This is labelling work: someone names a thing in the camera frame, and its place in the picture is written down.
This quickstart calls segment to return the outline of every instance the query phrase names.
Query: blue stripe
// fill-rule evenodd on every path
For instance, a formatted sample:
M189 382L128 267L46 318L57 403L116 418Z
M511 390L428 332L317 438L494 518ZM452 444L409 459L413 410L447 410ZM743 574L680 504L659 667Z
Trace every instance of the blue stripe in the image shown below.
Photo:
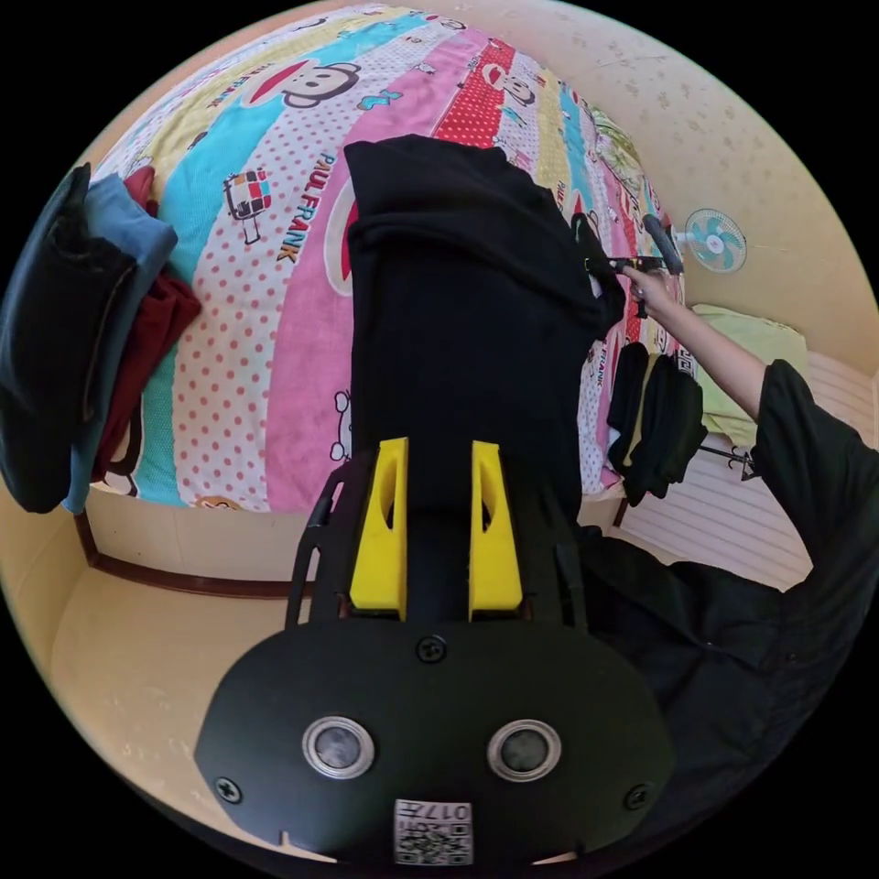
M367 25L322 49L293 56L318 64L355 61L409 30L423 27L423 17L403 13L399 18ZM231 102L203 137L180 160L168 178L158 217L173 227L178 244L169 260L173 273L192 284L195 268L211 228L223 209L222 182L245 169L266 132L284 112L280 96L258 107ZM177 345L159 364L144 390L144 453L135 474L141 496L149 501L186 506L180 499L174 461L173 387Z
M177 344L158 365L144 388L144 453L135 472L138 497L154 504L187 506L177 487L174 462L172 388Z
M289 62L298 58L312 58L320 65L354 61L423 25L423 19L408 15L375 22L322 49L290 58ZM177 233L179 243L170 262L188 284L192 283L201 251L222 210L222 182L244 170L247 160L283 112L280 95L258 107L242 107L239 97L211 126L210 136L200 140L171 172L158 216Z
M595 203L592 201L592 187L589 175L586 173L586 144L583 141L583 133L580 130L580 107L574 103L568 90L562 88L559 92L559 104L564 113L562 119L565 123L565 147L568 152L568 167L570 168L570 183L578 190L583 199L583 213L589 213Z

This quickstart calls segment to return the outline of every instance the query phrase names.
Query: yellow stripe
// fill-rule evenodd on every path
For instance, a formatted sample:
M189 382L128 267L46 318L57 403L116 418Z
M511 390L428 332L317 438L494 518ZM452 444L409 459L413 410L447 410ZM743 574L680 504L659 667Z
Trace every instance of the yellow stripe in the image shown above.
M538 186L545 186L553 195L557 195L561 180L565 184L567 201L570 195L570 170L565 144L559 134L559 129L565 127L559 104L559 83L549 71L544 79L547 84L539 89L537 103L539 141L535 179Z
M237 91L228 95L219 105L215 107L208 106L232 82L235 82L235 80L247 72L261 67L263 64L294 58L313 49L320 49L322 46L326 46L327 43L333 42L338 32L344 30L347 25L357 24L367 27L378 21L399 17L400 10L391 7L383 11L381 15L370 16L368 20L364 19L361 15L347 16L344 18L334 18L317 27L309 27L302 31L300 35L292 37L289 41L285 40L270 49L252 55L246 60L233 65L195 92L188 94L186 99L174 111L173 115L168 118L166 123L162 125L156 136L153 137L140 154L140 156L151 157L153 168L156 169L156 179L153 183L155 197L161 201L162 194L165 191L165 184L171 171L177 167L186 155L187 148L195 140L196 136L202 131L206 131L216 116L231 101L235 100ZM241 88L245 88L247 84L249 83L245 83Z

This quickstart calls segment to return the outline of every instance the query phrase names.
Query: black shirt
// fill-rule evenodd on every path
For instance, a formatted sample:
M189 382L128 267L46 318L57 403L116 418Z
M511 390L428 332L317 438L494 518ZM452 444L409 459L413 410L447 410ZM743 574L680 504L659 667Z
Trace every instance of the black shirt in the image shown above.
M453 585L461 571L448 557L467 564L473 440L527 461L573 521L581 366L621 303L611 288L593 295L551 193L500 150L405 137L345 156L360 217L349 233L353 446L410 437L409 554L420 551L419 517L450 511L428 524L449 526ZM591 874L686 832L755 778L817 707L867 614L879 453L777 362L754 460L814 564L787 592L708 565L666 567L596 528L579 533L589 629L646 679L677 753L635 833L583 857ZM439 569L438 554L429 561Z
M590 630L645 677L677 754L675 774L635 833L584 856L593 874L686 832L759 775L818 707L870 608L879 453L777 361L766 371L754 459L814 566L788 591L710 565L667 567L581 529Z

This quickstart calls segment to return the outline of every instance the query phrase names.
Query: qr code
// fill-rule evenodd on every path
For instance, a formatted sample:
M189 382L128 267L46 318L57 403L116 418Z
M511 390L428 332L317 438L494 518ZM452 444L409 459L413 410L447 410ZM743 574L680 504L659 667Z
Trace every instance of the qr code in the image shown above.
M469 803L426 803L399 799L394 815L397 863L464 866L473 863Z

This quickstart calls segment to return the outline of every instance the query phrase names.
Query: screw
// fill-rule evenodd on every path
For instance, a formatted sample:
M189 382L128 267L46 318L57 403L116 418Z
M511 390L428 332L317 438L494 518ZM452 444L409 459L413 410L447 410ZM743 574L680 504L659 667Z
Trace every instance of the screw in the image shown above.
M652 791L653 785L651 784L635 785L625 797L623 797L623 805L630 812L637 812L640 808L644 808L644 806L647 805L647 801L650 799Z
M231 779L218 778L213 783L213 787L220 799L224 799L227 803L235 806L241 802L241 788Z
M418 642L415 652L422 662L442 662L446 658L446 642L436 635L428 635Z

